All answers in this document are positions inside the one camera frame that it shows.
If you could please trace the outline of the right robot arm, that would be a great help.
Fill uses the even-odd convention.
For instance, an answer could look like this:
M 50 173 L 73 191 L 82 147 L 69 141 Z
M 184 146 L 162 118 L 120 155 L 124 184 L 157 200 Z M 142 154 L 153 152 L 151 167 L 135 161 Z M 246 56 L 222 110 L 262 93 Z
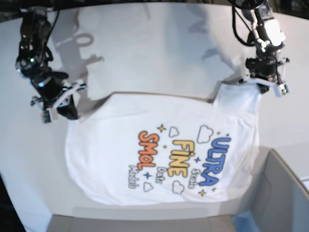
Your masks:
M 23 8 L 23 21 L 20 27 L 19 53 L 15 62 L 16 71 L 27 79 L 39 96 L 31 99 L 30 105 L 37 105 L 42 111 L 44 123 L 64 116 L 68 120 L 77 120 L 73 94 L 86 87 L 85 84 L 64 85 L 68 79 L 65 72 L 56 72 L 49 67 L 53 55 L 47 46 L 53 30 L 47 18 L 46 6 Z

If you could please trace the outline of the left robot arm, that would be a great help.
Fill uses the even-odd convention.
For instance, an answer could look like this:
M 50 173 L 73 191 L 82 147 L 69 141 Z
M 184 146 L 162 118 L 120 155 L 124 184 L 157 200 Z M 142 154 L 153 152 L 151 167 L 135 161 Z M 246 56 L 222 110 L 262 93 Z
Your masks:
M 285 66 L 290 62 L 287 57 L 280 57 L 286 45 L 286 36 L 273 15 L 268 0 L 230 0 L 232 6 L 232 29 L 236 39 L 246 47 L 256 49 L 256 57 L 245 60 L 246 74 L 238 80 L 239 84 L 255 84 L 261 94 L 273 89 L 277 97 L 290 92 L 284 79 Z M 248 20 L 250 26 L 247 41 L 237 32 L 236 17 L 242 22 Z

